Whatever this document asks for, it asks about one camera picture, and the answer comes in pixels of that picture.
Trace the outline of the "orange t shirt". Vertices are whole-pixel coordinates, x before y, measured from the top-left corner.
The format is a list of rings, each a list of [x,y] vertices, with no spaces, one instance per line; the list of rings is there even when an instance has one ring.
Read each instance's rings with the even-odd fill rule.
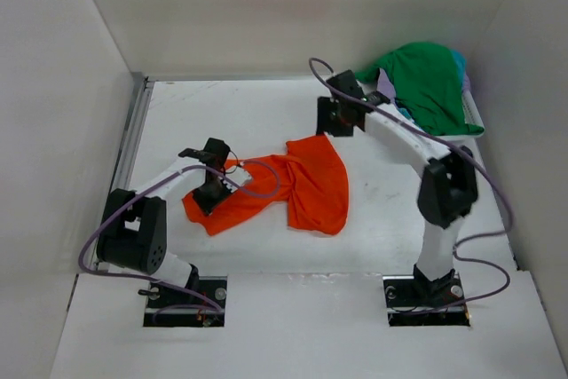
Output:
[[[325,135],[286,143],[285,154],[247,159],[244,169],[252,181],[247,188],[271,198],[235,192],[209,215],[198,207],[193,195],[183,199],[189,221],[202,225],[214,236],[240,225],[274,202],[287,204],[288,226],[302,231],[336,235],[344,228],[349,211],[349,181],[346,168]]]

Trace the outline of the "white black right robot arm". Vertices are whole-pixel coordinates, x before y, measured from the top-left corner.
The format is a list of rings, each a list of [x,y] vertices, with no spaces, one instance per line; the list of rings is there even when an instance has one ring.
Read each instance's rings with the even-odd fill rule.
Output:
[[[459,300],[454,245],[477,201],[474,167],[421,130],[379,92],[365,93],[352,71],[324,82],[330,97],[318,99],[318,133],[350,136],[355,128],[387,146],[420,179],[417,207],[424,220],[421,253],[410,280],[414,304],[441,308]]]

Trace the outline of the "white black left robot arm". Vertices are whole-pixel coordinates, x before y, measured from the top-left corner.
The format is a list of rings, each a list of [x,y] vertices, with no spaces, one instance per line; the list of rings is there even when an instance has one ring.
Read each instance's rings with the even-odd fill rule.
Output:
[[[187,307],[199,296],[197,267],[168,249],[168,206],[187,195],[205,216],[252,181],[241,165],[225,169],[230,147],[209,138],[201,150],[185,148],[158,177],[136,190],[115,189],[103,218],[112,222],[97,238],[100,261],[169,284],[169,296]]]

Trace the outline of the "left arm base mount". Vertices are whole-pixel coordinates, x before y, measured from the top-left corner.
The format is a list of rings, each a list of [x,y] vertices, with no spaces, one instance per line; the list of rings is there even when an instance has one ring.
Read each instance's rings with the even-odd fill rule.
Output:
[[[202,299],[158,283],[138,291],[146,298],[144,328],[223,328],[228,279],[222,276],[201,277],[196,292],[217,303],[218,311]]]

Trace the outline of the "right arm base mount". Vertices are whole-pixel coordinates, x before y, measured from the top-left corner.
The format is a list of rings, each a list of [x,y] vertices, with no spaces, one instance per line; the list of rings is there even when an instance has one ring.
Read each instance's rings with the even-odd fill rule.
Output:
[[[383,277],[390,327],[469,327],[469,312],[458,274],[436,289],[413,275]]]

